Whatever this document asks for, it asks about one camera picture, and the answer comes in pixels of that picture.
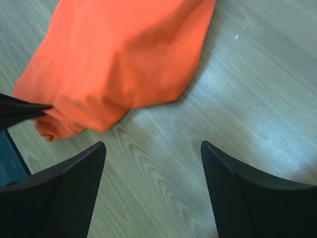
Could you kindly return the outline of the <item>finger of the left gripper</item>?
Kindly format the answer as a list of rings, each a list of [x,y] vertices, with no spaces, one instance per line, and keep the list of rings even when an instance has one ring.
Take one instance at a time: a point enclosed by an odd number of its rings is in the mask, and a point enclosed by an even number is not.
[[[17,98],[0,95],[0,129],[5,130],[28,119],[45,116],[52,105],[30,103]]]

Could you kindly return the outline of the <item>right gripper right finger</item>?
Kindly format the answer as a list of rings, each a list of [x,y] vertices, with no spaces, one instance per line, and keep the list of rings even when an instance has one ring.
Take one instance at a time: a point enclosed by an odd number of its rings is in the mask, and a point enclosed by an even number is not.
[[[317,187],[279,178],[208,141],[201,157],[220,238],[315,238]]]

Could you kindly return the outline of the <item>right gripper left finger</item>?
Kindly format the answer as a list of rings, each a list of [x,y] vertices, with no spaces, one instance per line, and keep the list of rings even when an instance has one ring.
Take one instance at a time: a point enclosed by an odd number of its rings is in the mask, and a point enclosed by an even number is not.
[[[2,238],[86,238],[106,160],[103,142],[0,188]]]

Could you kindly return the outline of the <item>orange t-shirt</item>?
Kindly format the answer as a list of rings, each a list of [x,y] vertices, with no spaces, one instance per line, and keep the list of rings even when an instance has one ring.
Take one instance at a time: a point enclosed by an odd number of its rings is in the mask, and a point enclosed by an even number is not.
[[[61,0],[13,96],[52,106],[48,141],[105,132],[130,109],[177,100],[197,71],[215,1]]]

